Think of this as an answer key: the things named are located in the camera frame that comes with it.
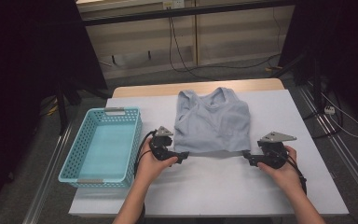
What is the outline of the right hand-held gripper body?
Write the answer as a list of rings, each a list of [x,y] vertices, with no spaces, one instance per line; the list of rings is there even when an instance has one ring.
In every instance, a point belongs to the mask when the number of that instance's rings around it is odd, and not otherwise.
[[[258,162],[263,162],[271,168],[279,169],[288,161],[288,152],[283,143],[295,141],[296,137],[284,133],[271,132],[263,136],[257,145],[261,148],[262,155],[254,155]]]

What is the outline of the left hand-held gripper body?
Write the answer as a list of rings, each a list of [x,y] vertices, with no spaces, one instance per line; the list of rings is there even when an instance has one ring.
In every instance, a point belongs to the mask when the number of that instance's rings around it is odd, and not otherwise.
[[[172,132],[163,126],[160,126],[153,132],[153,137],[149,142],[149,146],[154,157],[159,161],[165,161],[168,158],[176,156],[173,151],[168,150],[168,146],[172,144],[171,135]]]

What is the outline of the light blue tank top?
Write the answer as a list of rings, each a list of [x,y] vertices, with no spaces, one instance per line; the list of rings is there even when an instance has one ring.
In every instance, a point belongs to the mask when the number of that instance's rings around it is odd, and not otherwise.
[[[174,123],[174,150],[206,153],[249,150],[249,106],[234,90],[217,88],[199,96],[192,90],[180,91]]]

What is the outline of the turquoise plastic basket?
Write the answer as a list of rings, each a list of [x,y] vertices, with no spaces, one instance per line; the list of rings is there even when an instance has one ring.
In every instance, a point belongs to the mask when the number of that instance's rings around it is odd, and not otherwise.
[[[59,181],[75,188],[129,188],[142,126],[137,107],[92,108],[81,123]]]

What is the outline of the person's right hand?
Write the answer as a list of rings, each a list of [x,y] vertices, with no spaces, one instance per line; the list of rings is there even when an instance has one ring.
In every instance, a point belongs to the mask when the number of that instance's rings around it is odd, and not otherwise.
[[[261,171],[269,175],[285,193],[303,191],[299,175],[289,162],[280,169],[273,169],[262,162],[259,162],[257,166]]]

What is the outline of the person's left hand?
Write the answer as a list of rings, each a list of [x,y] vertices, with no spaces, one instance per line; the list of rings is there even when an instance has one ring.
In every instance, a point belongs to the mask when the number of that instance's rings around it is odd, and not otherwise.
[[[164,169],[172,166],[176,162],[176,157],[169,158],[165,161],[159,161],[154,157],[150,147],[145,146],[141,151],[141,159],[139,160],[134,182],[142,186],[150,186]]]

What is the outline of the light wooden table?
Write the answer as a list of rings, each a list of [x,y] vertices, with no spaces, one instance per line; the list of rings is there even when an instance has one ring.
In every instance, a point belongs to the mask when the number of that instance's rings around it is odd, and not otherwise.
[[[210,93],[218,87],[225,87],[239,92],[276,91],[284,89],[282,82],[277,78],[257,78],[118,87],[114,90],[112,97],[123,98],[176,95],[179,91],[183,90],[193,90],[196,93]]]

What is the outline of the black metal stand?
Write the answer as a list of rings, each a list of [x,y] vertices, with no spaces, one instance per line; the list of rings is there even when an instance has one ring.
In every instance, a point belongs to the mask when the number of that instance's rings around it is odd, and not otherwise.
[[[295,68],[298,68],[301,64],[305,62],[312,62],[312,66],[310,69],[311,73],[311,84],[313,89],[313,102],[316,106],[317,110],[322,109],[322,84],[321,84],[321,67],[320,61],[318,58],[307,51],[300,53],[297,57],[295,57],[290,63],[285,65],[281,70],[277,73],[272,74],[271,78],[280,78],[281,76],[285,75],[289,71],[292,71]]]
[[[57,98],[57,104],[60,115],[61,129],[60,135],[63,135],[64,131],[69,125],[69,121],[65,109],[65,100],[71,105],[79,105],[81,103],[81,97],[78,90],[86,91],[92,95],[100,97],[102,99],[108,99],[109,94],[99,91],[96,88],[91,87],[75,78],[62,78],[56,83],[55,96]]]

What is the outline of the black curtain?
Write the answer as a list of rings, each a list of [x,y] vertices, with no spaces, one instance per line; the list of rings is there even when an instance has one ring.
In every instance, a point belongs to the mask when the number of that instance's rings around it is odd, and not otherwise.
[[[76,0],[0,0],[0,191],[48,96],[106,87]]]
[[[303,52],[300,77],[312,75],[317,58],[329,87],[358,115],[358,0],[297,0],[279,64]]]

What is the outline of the black horizontal bar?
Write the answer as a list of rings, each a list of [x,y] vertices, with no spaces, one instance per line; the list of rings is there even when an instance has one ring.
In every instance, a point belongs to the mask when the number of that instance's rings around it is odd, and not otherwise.
[[[252,0],[250,2],[223,4],[204,7],[185,7],[178,9],[164,9],[151,12],[133,13],[119,16],[102,16],[90,19],[84,19],[82,23],[85,26],[104,25],[111,23],[122,23],[130,21],[147,21],[165,18],[175,18],[211,13],[221,13],[239,10],[260,9],[268,7],[286,7],[295,6],[299,0]]]

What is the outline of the metal floor rail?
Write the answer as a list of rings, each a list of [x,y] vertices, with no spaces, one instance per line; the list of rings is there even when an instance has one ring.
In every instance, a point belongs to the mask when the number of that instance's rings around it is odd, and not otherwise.
[[[355,137],[336,127],[328,115],[316,114],[305,123],[350,215],[355,216],[358,214],[358,156],[350,144]]]
[[[52,152],[51,158],[48,162],[48,167],[44,172],[43,178],[37,188],[37,191],[32,199],[31,205],[29,206],[22,224],[37,224],[44,204],[48,197],[51,183],[54,179],[54,173],[58,169],[58,163],[61,159],[63,150],[67,144],[69,136],[71,134],[73,122],[70,121],[67,126],[61,131],[55,148]]]

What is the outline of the white wall socket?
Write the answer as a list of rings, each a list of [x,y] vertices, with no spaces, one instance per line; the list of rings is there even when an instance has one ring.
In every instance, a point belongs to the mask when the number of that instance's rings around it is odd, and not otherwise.
[[[185,7],[185,0],[167,0],[162,2],[164,9],[177,9]]]

